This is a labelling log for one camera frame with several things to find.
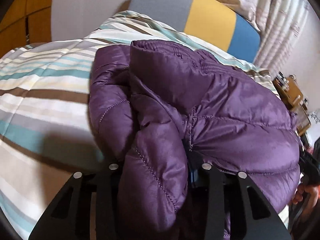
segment human hand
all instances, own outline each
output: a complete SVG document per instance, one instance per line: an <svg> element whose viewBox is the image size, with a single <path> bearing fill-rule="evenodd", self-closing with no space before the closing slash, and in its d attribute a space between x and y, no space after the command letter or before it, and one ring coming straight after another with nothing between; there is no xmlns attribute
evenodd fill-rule
<svg viewBox="0 0 320 240"><path fill-rule="evenodd" d="M317 200L319 198L319 187L314 185L305 186L303 183L297 188L297 192L291 200L291 203L296 205L303 200L302 194L306 192L311 195L310 200Z"/></svg>
<svg viewBox="0 0 320 240"><path fill-rule="evenodd" d="M308 200L307 205L305 206L305 208L303 209L301 215L300 215L300 219L302 222L305 222L308 220L310 214L313 211L313 208L316 206L317 201L320 197L320 187L319 186L315 186L315 185L305 185L304 183L301 183L298 188L297 188L297 192L295 193L294 197L291 200L291 203L296 205L298 202L301 202L303 200L303 196L302 194L304 192L309 193L310 194L310 198Z"/></svg>

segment curtain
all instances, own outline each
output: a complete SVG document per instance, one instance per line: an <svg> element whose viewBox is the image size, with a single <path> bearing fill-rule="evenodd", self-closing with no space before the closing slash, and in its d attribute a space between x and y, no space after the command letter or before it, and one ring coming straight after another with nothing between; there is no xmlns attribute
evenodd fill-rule
<svg viewBox="0 0 320 240"><path fill-rule="evenodd" d="M244 17L260 34L254 60L274 78L288 59L308 15L307 0L217 0Z"/></svg>

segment bedding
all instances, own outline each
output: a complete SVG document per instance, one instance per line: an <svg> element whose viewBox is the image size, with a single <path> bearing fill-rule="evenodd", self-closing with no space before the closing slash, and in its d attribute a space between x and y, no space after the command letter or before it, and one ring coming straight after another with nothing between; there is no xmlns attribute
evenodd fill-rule
<svg viewBox="0 0 320 240"><path fill-rule="evenodd" d="M92 62L98 49L134 40L205 49L277 94L268 70L133 11L116 14L83 39L9 51L0 59L0 207L23 239L72 172L101 167L87 106Z"/></svg>

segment black mount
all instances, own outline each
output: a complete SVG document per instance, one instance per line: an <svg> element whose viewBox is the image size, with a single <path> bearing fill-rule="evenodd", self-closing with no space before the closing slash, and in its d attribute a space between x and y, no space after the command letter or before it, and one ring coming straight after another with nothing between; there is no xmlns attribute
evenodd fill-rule
<svg viewBox="0 0 320 240"><path fill-rule="evenodd" d="M225 199L230 203L231 240L291 240L263 193L244 172L225 174L209 163L189 160L189 187L207 187L204 240L223 240ZM122 167L97 174L76 172L49 204L29 240L89 240L91 196L96 192L96 239L116 240L116 195Z"/></svg>
<svg viewBox="0 0 320 240"><path fill-rule="evenodd" d="M300 151L299 157L300 172L303 173L308 180L307 185L320 185L320 163L307 151ZM302 194L303 201L295 205L289 214L289 232L295 226L303 209L308 204L308 193Z"/></svg>

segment pillow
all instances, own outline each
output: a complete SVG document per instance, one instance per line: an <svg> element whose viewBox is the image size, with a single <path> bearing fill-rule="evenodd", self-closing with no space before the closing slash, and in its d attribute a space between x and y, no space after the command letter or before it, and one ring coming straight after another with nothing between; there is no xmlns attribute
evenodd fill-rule
<svg viewBox="0 0 320 240"><path fill-rule="evenodd" d="M257 31L216 0L131 0L129 10L148 15L250 63L259 49Z"/></svg>

